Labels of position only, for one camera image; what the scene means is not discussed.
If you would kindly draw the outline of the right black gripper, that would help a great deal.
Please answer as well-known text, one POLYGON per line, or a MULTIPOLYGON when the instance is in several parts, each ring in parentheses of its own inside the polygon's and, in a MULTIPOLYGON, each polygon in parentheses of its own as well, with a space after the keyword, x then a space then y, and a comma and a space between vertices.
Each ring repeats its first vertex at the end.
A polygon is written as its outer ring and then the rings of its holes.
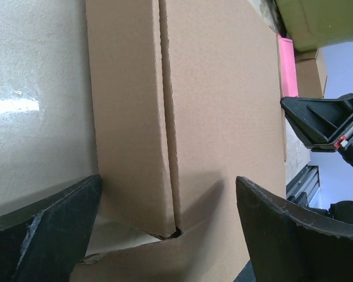
POLYGON ((314 152, 339 151, 353 167, 353 93, 337 99, 281 99, 292 129, 314 152))

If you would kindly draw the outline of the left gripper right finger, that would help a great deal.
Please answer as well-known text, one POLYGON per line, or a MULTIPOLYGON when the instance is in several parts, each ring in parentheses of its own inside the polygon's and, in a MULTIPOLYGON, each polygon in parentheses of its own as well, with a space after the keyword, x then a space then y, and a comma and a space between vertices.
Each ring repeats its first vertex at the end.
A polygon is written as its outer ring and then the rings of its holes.
POLYGON ((237 208, 257 281, 353 281, 353 224, 236 178, 237 208))

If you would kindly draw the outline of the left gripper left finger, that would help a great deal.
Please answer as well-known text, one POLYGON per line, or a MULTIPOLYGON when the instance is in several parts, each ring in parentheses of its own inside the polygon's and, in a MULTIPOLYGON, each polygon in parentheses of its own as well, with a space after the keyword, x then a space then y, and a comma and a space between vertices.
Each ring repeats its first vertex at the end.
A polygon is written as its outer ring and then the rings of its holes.
POLYGON ((85 257, 101 194, 96 174, 0 216, 0 281, 69 281, 85 257))

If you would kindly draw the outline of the small brown cardboard box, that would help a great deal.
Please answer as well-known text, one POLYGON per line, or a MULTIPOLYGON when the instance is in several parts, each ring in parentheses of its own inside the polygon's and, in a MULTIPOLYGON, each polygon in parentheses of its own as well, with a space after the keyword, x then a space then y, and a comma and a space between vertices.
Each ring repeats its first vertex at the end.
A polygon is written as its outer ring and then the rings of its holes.
POLYGON ((322 49, 295 53, 298 95, 301 98, 324 98, 327 67, 322 49))

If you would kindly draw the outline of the pink notepad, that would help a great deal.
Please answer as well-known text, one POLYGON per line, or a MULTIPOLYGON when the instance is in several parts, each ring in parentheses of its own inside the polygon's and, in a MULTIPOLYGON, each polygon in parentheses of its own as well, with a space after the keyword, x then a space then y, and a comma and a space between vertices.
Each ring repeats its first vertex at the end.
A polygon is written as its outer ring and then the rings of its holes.
POLYGON ((291 39, 277 34, 279 77, 282 97, 298 97, 294 46, 291 39))

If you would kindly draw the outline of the olive green plastic tub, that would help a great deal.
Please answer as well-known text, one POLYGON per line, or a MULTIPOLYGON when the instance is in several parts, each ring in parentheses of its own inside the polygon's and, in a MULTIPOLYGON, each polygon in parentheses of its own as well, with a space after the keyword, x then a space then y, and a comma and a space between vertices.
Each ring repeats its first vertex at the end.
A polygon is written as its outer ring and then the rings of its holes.
POLYGON ((277 6, 300 52, 353 41, 353 0, 277 1, 277 6))

